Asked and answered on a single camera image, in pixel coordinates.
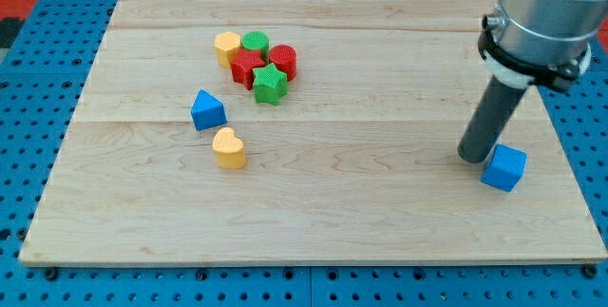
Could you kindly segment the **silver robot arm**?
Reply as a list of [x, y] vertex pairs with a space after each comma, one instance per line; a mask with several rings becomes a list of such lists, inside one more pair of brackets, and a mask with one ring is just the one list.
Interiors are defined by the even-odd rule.
[[568, 90], [591, 64], [607, 0], [498, 0], [482, 22], [480, 55], [503, 85]]

